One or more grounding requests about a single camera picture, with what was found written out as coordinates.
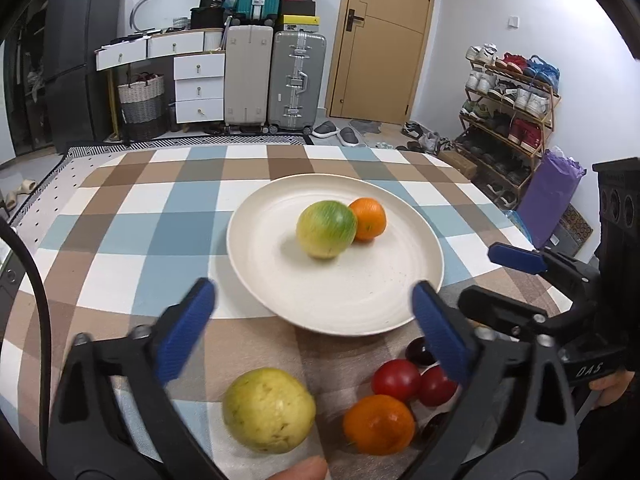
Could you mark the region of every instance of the green and yellow fruit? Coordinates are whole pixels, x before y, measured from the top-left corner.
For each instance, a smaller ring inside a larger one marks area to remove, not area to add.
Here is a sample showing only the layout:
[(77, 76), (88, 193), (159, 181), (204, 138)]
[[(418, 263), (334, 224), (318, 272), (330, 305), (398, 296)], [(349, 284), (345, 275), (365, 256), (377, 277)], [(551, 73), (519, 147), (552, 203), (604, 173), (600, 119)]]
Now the green and yellow fruit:
[(335, 258), (351, 245), (357, 227), (358, 219), (351, 209), (335, 200), (322, 200), (302, 212), (296, 238), (309, 256)]
[(286, 372), (258, 368), (229, 386), (222, 414), (229, 433), (243, 446), (262, 453), (286, 453), (311, 431), (316, 403)]

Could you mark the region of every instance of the human hand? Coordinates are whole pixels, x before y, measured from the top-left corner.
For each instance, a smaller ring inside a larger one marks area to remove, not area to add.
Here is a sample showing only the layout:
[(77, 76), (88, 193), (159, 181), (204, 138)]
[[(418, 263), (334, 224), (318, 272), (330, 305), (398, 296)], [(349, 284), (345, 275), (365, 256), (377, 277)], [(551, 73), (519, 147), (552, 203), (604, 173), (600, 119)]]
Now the human hand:
[(312, 456), (267, 480), (324, 480), (327, 469), (324, 458)]
[(622, 397), (629, 387), (629, 384), (631, 384), (635, 374), (635, 372), (618, 370), (614, 374), (591, 381), (589, 387), (592, 390), (602, 392), (600, 398), (594, 405), (594, 409), (609, 406)]

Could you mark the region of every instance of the refrigerator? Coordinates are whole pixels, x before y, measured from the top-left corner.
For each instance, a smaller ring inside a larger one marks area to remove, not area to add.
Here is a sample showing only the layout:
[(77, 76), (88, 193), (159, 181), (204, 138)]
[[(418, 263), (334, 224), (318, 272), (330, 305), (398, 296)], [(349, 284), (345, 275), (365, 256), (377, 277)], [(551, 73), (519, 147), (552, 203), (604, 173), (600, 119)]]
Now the refrigerator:
[(112, 131), (106, 72), (95, 50), (117, 38), (120, 0), (49, 0), (43, 79), (56, 150), (101, 142)]

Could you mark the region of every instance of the screw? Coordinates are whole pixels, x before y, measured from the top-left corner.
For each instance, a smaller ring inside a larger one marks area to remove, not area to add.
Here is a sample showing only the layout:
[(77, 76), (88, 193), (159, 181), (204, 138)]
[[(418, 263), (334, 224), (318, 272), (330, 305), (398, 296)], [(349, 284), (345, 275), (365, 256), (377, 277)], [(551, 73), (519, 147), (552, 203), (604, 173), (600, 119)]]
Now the screw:
[(551, 348), (553, 345), (556, 344), (556, 342), (554, 341), (554, 339), (547, 335), (547, 334), (540, 334), (537, 337), (538, 343), (542, 346), (545, 346), (547, 348)]
[(151, 335), (151, 327), (149, 325), (138, 325), (131, 332), (133, 339), (144, 339)]
[(476, 336), (485, 341), (495, 341), (495, 332), (485, 326), (477, 326), (475, 330)]
[(80, 346), (91, 341), (91, 337), (85, 333), (79, 333), (74, 339), (74, 346)]

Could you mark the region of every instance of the gray slipper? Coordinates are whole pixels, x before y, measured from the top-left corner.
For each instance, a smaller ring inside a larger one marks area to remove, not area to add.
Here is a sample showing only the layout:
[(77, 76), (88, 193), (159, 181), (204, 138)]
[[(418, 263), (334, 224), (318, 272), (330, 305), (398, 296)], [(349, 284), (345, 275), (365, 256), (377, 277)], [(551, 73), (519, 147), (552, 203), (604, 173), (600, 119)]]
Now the gray slipper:
[(340, 140), (340, 143), (343, 146), (358, 146), (360, 144), (358, 136), (353, 131), (353, 128), (348, 126), (340, 130), (338, 133), (338, 140)]
[(335, 124), (333, 124), (331, 121), (325, 121), (314, 130), (313, 135), (315, 137), (318, 137), (319, 139), (325, 139), (327, 137), (335, 135), (337, 130), (338, 128), (335, 127)]

